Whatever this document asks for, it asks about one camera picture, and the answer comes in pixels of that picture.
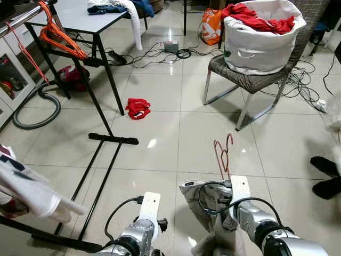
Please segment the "dark red plastic hanger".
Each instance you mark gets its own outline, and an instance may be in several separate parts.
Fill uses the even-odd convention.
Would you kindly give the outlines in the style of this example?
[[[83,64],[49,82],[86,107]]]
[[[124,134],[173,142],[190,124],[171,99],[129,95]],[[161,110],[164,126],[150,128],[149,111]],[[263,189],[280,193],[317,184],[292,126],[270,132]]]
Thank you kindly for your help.
[[[234,139],[231,133],[227,134],[224,144],[225,146],[223,146],[223,143],[220,141],[214,140],[213,149],[222,180],[231,180],[231,171],[229,168],[229,146],[234,144]]]

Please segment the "thin red hanger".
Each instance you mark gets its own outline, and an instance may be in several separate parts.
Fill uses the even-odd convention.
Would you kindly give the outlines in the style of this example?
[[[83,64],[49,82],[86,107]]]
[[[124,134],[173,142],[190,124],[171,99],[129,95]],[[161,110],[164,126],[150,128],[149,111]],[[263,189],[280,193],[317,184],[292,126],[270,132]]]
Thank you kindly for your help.
[[[49,85],[50,81],[44,75],[44,73],[41,70],[40,66],[37,64],[37,62],[35,61],[33,56],[29,53],[29,51],[27,50],[26,46],[24,44],[22,44],[19,36],[17,35],[17,32],[15,32],[14,27],[12,27],[12,25],[9,22],[5,22],[5,24],[6,24],[6,27],[7,27],[8,31],[12,32],[12,34],[14,34],[14,37],[17,39],[17,45],[18,45],[20,51],[22,52],[22,54],[24,54],[25,58],[27,58],[27,60],[31,63],[31,65],[34,66],[34,69],[37,71],[37,73],[39,73],[40,77],[44,81],[44,85]]]

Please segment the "red crumpled cloth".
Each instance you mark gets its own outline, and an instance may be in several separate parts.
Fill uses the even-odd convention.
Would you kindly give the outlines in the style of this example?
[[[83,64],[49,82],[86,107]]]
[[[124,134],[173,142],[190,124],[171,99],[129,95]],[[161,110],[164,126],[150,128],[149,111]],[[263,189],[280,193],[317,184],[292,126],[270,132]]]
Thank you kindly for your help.
[[[151,112],[150,107],[151,103],[144,99],[129,98],[125,109],[131,119],[140,120]]]

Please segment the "white black-print t-shirt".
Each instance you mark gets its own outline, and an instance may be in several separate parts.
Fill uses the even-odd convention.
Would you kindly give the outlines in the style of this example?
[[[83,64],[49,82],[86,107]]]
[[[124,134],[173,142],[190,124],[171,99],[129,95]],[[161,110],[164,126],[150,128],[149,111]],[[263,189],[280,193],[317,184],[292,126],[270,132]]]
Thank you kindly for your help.
[[[0,144],[0,215],[14,219],[25,214],[68,223],[73,214],[85,214],[85,208],[56,192],[46,178],[15,160],[11,147]]]

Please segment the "person leg black sock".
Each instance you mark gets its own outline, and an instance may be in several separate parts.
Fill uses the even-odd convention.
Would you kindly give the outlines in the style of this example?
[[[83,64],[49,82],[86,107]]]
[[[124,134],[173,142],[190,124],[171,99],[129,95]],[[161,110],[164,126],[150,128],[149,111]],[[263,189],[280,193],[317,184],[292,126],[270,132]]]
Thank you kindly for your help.
[[[339,165],[325,157],[313,156],[310,158],[310,163],[329,177],[335,178],[340,176]]]
[[[335,177],[326,181],[319,181],[312,187],[314,195],[324,200],[329,200],[341,193],[341,177]]]

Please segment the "plaid cushion metal chair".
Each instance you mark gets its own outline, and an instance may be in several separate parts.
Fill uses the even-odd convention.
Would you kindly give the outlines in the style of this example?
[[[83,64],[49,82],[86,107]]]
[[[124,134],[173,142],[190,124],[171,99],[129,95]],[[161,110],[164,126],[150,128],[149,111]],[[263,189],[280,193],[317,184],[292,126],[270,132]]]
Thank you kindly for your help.
[[[275,2],[279,2],[279,6],[282,7],[296,7],[300,11],[302,19],[306,22],[306,24],[297,32],[294,41],[291,43],[291,51],[287,54],[287,58],[285,59],[286,63],[283,64],[280,70],[268,75],[245,75],[236,71],[236,69],[229,67],[229,64],[225,61],[224,55],[211,58],[208,63],[205,88],[203,90],[203,105],[212,104],[214,101],[219,100],[221,97],[233,92],[237,88],[242,88],[249,93],[249,96],[243,104],[239,118],[237,119],[236,131],[245,129],[245,127],[249,126],[249,124],[259,117],[265,115],[265,113],[268,113],[277,105],[282,96],[283,88],[291,77],[293,68],[297,66],[304,54],[304,50],[312,36],[314,25],[321,19],[330,0],[275,0]],[[210,91],[211,76],[213,73],[226,78],[227,81],[234,84],[234,87],[210,98],[208,93]],[[275,100],[273,100],[266,109],[249,117],[248,107],[253,96],[273,84],[278,85],[279,88],[275,95]]]

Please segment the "red vacuum cleaner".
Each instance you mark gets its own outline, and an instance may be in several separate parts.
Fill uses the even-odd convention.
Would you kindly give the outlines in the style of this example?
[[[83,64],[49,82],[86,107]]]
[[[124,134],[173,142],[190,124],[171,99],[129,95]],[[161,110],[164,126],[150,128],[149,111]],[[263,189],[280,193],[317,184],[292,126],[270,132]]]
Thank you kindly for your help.
[[[66,88],[66,90],[75,92],[86,92],[87,88],[80,76],[80,73],[84,73],[87,80],[90,81],[90,72],[85,68],[76,70],[75,66],[69,65],[61,68],[61,70],[58,70],[58,76],[61,79],[62,84]]]

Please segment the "black power strip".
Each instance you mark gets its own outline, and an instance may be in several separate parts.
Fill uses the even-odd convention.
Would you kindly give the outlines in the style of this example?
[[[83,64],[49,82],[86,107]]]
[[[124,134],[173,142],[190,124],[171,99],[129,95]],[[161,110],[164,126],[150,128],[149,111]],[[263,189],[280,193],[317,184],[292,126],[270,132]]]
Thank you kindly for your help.
[[[116,53],[113,50],[107,51],[107,54],[109,55],[110,61],[112,62],[113,66],[123,66],[128,63],[127,59],[124,58],[124,56]]]

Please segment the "grey power box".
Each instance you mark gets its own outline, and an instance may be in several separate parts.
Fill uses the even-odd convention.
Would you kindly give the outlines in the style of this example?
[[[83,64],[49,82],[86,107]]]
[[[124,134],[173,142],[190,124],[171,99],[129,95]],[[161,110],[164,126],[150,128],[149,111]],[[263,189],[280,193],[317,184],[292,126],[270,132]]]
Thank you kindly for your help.
[[[178,54],[180,51],[180,44],[178,41],[165,41],[163,42],[163,50],[165,53]]]

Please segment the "person light patterned shorts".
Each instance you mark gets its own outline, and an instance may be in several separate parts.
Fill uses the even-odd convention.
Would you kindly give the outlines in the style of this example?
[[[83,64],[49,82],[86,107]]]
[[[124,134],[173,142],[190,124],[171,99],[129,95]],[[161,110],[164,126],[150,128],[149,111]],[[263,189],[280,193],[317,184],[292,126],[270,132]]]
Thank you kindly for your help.
[[[326,127],[329,139],[327,144],[330,146],[330,151],[333,161],[340,163],[341,161],[341,93],[330,95],[327,99],[327,113],[322,113],[322,120]]]

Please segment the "white power strip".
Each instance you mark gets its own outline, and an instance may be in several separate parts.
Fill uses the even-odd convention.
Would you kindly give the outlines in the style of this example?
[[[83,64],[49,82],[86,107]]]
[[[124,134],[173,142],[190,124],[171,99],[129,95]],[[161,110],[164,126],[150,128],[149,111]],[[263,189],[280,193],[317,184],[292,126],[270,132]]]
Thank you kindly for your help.
[[[317,100],[313,103],[314,109],[318,110],[322,113],[327,113],[327,101],[326,100]]]

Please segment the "white laundry bag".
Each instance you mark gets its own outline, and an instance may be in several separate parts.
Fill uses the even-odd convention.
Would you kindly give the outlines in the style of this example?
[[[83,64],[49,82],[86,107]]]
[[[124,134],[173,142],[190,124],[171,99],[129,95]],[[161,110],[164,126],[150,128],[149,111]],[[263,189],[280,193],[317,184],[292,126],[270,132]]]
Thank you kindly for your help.
[[[296,7],[282,7],[275,0],[241,2],[265,20],[287,19],[293,15],[295,26],[287,34],[256,31],[241,20],[225,17],[223,51],[226,63],[245,75],[268,75],[286,63],[297,32],[306,24]]]

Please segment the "orange white bag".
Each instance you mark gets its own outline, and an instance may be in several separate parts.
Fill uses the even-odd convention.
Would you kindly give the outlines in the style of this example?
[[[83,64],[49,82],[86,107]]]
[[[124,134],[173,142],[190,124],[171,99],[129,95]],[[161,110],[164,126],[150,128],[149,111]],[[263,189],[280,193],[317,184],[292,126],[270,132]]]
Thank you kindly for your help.
[[[218,44],[222,40],[222,10],[207,8],[203,12],[199,32],[205,44]]]

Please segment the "bunch of orange hangers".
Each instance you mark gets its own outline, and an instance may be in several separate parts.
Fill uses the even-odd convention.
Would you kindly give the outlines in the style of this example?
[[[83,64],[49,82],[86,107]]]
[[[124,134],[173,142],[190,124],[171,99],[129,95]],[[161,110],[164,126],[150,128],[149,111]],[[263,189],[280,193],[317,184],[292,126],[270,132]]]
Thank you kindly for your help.
[[[56,22],[54,22],[53,15],[47,2],[39,0],[37,4],[46,15],[46,25],[40,31],[39,39],[47,44],[51,44],[51,46],[61,49],[77,59],[86,60],[88,54],[85,53],[70,36],[60,29]]]

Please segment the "white table black legs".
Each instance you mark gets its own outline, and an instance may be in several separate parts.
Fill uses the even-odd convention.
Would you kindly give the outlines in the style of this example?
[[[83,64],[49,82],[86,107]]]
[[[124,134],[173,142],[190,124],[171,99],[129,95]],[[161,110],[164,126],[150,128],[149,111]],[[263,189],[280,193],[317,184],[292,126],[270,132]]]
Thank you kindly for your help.
[[[112,26],[115,22],[124,17],[124,13],[121,14],[101,14],[101,15],[89,15],[87,13],[87,0],[54,0],[53,5],[48,11],[53,15],[54,22],[63,28],[66,32],[78,32],[83,34],[90,34],[92,39],[90,41],[84,41],[78,39],[78,42],[90,43],[93,45],[92,54],[93,58],[98,65],[105,67],[105,72],[108,75],[110,81],[110,87],[115,96],[118,110],[120,115],[124,114],[124,108],[121,104],[121,98],[119,96],[115,79],[113,78],[113,72],[109,65],[109,59],[104,52],[104,44],[101,39],[101,34],[104,30]],[[39,39],[39,32],[43,27],[48,24],[46,14],[38,14],[36,17],[27,20],[25,27],[29,30],[32,38],[36,42],[39,51],[44,57],[46,63],[48,63],[51,73],[54,78],[58,78],[58,70],[54,67],[50,56],[52,54],[63,56],[66,58],[65,53],[61,53],[51,46],[46,46]]]

